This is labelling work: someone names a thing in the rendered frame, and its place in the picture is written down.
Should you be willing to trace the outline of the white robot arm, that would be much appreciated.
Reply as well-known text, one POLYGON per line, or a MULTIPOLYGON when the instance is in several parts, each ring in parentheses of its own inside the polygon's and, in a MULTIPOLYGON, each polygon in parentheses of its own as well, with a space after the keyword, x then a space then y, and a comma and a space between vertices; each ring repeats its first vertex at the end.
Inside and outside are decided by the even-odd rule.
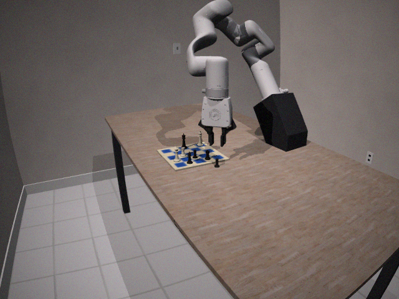
POLYGON ((186 58, 188 71, 192 76, 206 77, 206 88, 202 89, 202 93, 207 97, 229 96, 228 60, 218 56, 196 57, 194 54, 194 51, 197 52, 216 42, 215 28, 238 47, 256 39, 246 45, 241 54, 251 69, 262 97, 261 101, 271 94, 288 93, 288 89, 278 87, 269 65, 261 60, 274 51, 272 40, 254 21, 248 20, 238 25, 232 18, 226 17, 232 12, 233 6, 228 0, 215 0, 193 16, 195 39, 188 47, 186 58))

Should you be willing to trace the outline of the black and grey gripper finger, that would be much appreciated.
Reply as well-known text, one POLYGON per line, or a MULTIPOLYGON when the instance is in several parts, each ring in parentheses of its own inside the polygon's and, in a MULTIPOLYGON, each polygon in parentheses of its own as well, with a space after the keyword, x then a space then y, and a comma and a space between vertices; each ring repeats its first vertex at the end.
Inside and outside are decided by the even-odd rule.
POLYGON ((210 146, 213 145, 213 143, 214 143, 214 132, 213 132, 213 127, 210 127, 210 126, 203 126, 203 125, 201 124, 201 120, 200 120, 200 122, 198 123, 198 125, 199 125, 200 127, 202 127, 202 128, 207 132, 207 134, 208 134, 208 142, 209 142, 209 145, 210 145, 210 146))
POLYGON ((230 126, 230 127, 228 127, 228 128, 221 128, 221 129, 222 129, 222 134, 221 134, 221 147, 223 147, 224 144, 226 144, 226 134, 227 134, 228 132, 230 132, 231 130, 235 129, 235 128, 236 128, 236 124, 235 124, 233 118, 232 118, 232 120, 231 120, 231 126, 230 126))

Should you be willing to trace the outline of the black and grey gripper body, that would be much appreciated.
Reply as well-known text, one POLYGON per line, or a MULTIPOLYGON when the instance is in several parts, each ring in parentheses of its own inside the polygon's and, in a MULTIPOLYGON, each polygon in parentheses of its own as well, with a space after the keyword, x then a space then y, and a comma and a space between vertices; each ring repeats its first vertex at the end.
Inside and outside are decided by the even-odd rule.
POLYGON ((231 98, 203 97, 201 124, 203 126, 228 128, 233 117, 231 98))

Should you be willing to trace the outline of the blue and cream chessboard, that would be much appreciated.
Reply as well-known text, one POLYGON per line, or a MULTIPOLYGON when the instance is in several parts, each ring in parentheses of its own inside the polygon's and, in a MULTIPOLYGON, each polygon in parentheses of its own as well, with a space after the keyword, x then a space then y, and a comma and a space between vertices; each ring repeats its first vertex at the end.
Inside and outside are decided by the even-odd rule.
POLYGON ((187 149, 185 149, 184 157, 181 155, 181 147, 182 146, 175 146, 172 148, 165 148, 165 149, 158 149, 157 152, 161 155, 161 157, 175 170, 181 171, 184 169, 195 168, 199 166, 204 166, 208 164, 216 163, 216 158, 218 158, 219 162, 228 161, 229 158, 220 153, 219 151, 212 148, 210 145, 202 142, 203 146, 198 146, 198 143, 193 143, 190 145, 186 145, 187 149), (174 162, 175 159, 175 148, 178 148, 178 158, 180 162, 174 162), (194 150, 196 150, 197 158, 193 158, 194 150), (209 150, 209 157, 210 160, 205 160, 206 151, 209 150), (187 164, 188 161, 188 153, 191 153, 191 161, 192 164, 187 164))

